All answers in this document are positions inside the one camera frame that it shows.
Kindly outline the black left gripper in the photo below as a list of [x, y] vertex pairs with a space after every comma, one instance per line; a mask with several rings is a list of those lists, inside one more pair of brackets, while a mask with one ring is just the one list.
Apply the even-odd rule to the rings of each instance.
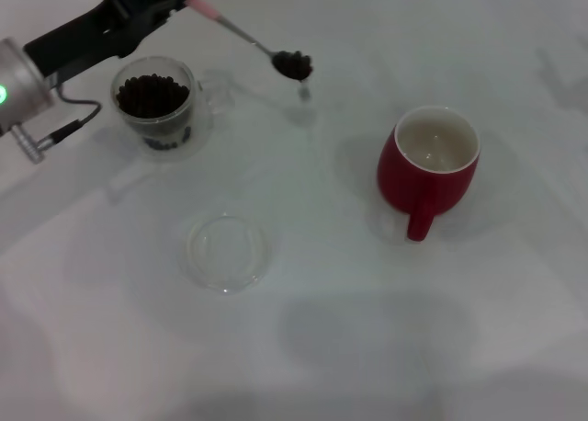
[[111, 57], [133, 53], [189, 0], [103, 0], [30, 41], [24, 52], [45, 78], [71, 79]]

